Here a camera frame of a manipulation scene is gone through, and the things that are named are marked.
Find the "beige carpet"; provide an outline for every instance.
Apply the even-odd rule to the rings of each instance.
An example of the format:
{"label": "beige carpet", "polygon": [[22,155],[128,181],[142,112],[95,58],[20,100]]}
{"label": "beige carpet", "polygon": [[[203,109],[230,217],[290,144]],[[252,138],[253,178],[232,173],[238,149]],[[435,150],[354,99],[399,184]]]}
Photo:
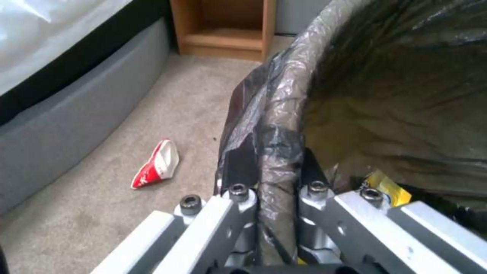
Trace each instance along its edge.
{"label": "beige carpet", "polygon": [[[277,38],[274,52],[290,38]],[[171,54],[137,108],[94,152],[0,218],[0,243],[12,273],[89,273],[150,212],[179,199],[208,199],[220,134],[235,86],[259,63]],[[163,137],[181,161],[173,179],[130,189]]]}

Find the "bolt hole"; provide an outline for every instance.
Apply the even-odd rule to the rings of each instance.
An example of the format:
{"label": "bolt hole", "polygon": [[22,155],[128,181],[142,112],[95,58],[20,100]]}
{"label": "bolt hole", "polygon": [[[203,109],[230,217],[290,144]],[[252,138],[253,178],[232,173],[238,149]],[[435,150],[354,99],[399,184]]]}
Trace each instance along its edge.
{"label": "bolt hole", "polygon": [[243,191],[244,190],[244,185],[242,184],[235,184],[232,186],[232,190],[233,191]]}
{"label": "bolt hole", "polygon": [[230,237],[232,237],[232,227],[229,227],[227,230],[226,230],[226,237],[230,239]]}
{"label": "bolt hole", "polygon": [[323,189],[323,188],[326,188],[326,185],[325,183],[323,183],[322,181],[312,181],[310,183],[310,186],[312,188],[317,188],[317,189]]}
{"label": "bolt hole", "polygon": [[196,202],[195,197],[187,197],[186,199],[184,199],[184,203],[186,203],[186,204],[192,204],[194,202]]}
{"label": "bolt hole", "polygon": [[367,190],[365,190],[365,195],[367,195],[369,197],[373,197],[373,198],[379,198],[380,197],[379,191],[377,191],[375,189],[367,189]]}
{"label": "bolt hole", "polygon": [[347,227],[342,221],[338,222],[337,229],[338,233],[340,233],[342,236],[345,236],[347,234]]}

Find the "trash bin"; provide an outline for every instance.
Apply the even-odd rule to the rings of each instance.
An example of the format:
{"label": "trash bin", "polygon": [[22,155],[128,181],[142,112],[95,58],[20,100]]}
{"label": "trash bin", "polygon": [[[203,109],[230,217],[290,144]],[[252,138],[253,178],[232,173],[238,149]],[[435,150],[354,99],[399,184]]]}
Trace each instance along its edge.
{"label": "trash bin", "polygon": [[258,190],[258,263],[296,261],[305,147],[338,193],[380,169],[485,229],[486,12],[482,0],[333,0],[236,87],[215,193]]}

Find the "wooden shelf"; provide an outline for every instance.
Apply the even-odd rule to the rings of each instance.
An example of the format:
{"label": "wooden shelf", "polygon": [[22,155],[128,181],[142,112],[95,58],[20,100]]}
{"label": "wooden shelf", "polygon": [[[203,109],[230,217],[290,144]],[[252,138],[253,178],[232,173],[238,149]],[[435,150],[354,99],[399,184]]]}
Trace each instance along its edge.
{"label": "wooden shelf", "polygon": [[276,0],[171,0],[179,53],[264,61]]}
{"label": "wooden shelf", "polygon": [[188,34],[185,42],[195,46],[261,51],[262,31],[231,28],[205,29],[196,34]]}

